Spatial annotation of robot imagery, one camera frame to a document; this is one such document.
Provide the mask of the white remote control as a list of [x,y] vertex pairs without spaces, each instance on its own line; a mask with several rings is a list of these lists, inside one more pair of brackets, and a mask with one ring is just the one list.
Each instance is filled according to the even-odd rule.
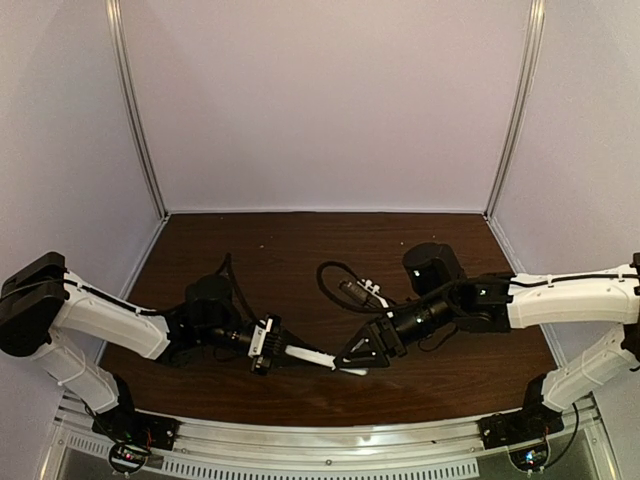
[[289,357],[322,366],[332,371],[341,371],[343,373],[348,373],[356,376],[366,376],[368,374],[367,369],[338,368],[334,363],[334,355],[310,350],[299,346],[287,345],[285,348],[285,354]]

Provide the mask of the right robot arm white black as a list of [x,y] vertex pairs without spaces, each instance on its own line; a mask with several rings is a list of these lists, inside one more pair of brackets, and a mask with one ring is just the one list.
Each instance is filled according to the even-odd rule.
[[498,417],[505,429],[550,427],[580,397],[639,368],[639,262],[609,270],[564,275],[487,274],[469,277],[447,244],[422,243],[402,265],[417,297],[390,306],[360,307],[375,313],[343,347],[338,368],[386,368],[408,346],[449,323],[468,333],[509,333],[551,323],[610,322],[612,328],[576,359],[529,382],[522,408]]

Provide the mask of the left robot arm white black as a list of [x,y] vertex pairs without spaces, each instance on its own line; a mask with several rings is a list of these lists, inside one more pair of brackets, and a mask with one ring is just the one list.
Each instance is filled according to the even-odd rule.
[[1,287],[1,349],[39,363],[118,440],[131,440],[144,429],[128,386],[89,361],[65,336],[67,329],[171,366],[185,363],[201,347],[226,349],[251,358],[258,374],[268,372],[289,342],[279,318],[252,313],[229,258],[188,285],[182,303],[149,310],[84,282],[66,268],[63,255],[43,255]]

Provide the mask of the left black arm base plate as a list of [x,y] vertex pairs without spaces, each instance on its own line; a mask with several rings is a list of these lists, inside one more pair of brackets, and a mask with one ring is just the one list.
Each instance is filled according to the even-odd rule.
[[92,430],[114,442],[145,449],[171,451],[180,422],[174,418],[142,412],[110,411],[92,414]]

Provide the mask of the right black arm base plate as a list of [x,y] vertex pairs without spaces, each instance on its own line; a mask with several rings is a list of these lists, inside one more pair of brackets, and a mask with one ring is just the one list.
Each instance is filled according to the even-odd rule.
[[562,414],[543,405],[486,416],[477,425],[485,449],[543,439],[564,429]]

